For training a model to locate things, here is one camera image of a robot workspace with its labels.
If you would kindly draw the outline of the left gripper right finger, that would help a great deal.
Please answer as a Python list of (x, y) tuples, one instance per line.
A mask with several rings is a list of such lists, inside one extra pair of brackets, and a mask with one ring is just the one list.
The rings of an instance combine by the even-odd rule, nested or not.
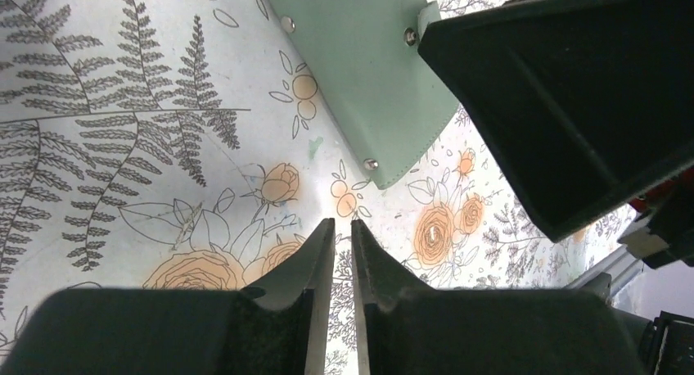
[(453, 289), (423, 282), (351, 224), (362, 374), (641, 374), (615, 312), (584, 289)]

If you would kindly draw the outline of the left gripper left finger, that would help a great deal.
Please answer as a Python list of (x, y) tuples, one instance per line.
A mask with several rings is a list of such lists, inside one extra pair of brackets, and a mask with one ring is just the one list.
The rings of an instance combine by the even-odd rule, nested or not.
[(34, 312), (4, 374), (321, 374), (335, 222), (239, 291), (65, 289)]

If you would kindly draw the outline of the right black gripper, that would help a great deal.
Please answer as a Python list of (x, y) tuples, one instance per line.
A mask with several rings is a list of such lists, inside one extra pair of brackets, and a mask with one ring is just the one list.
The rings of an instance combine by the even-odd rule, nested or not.
[(432, 23), (418, 52), (547, 238), (632, 199), (618, 243), (693, 266), (693, 0), (514, 0)]

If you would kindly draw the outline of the green card holder wallet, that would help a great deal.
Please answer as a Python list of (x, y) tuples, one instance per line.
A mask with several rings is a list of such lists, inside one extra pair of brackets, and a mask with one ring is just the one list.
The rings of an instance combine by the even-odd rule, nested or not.
[(268, 0), (309, 66), (346, 143), (380, 189), (399, 181), (458, 100), (419, 56), (428, 0)]

